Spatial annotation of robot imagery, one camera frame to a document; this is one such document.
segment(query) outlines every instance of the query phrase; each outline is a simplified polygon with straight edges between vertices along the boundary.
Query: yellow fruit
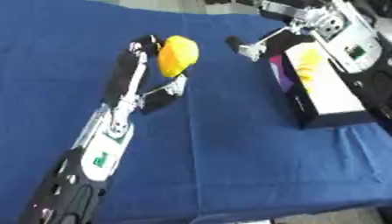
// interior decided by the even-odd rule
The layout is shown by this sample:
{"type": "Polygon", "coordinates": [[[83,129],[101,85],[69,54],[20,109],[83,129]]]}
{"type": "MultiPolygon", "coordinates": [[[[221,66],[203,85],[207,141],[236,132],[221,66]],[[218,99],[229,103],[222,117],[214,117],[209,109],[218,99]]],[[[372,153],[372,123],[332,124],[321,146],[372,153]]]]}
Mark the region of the yellow fruit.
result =
{"type": "Polygon", "coordinates": [[[196,42],[181,36],[171,36],[159,51],[158,64],[164,77],[176,77],[199,58],[196,42]]]}

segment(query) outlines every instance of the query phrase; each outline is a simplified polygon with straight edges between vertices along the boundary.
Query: blue cloth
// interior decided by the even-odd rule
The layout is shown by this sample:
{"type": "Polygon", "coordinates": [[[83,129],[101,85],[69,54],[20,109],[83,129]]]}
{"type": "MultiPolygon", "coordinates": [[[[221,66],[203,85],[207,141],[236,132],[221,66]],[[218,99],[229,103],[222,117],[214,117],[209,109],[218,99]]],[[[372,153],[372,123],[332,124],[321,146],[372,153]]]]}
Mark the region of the blue cloth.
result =
{"type": "MultiPolygon", "coordinates": [[[[300,130],[267,61],[230,52],[281,24],[84,1],[0,3],[0,223],[99,105],[116,55],[147,33],[195,39],[185,97],[134,114],[136,135],[97,223],[222,223],[392,200],[392,139],[375,124],[300,130]]],[[[152,69],[150,84],[163,78],[152,69]]]]}

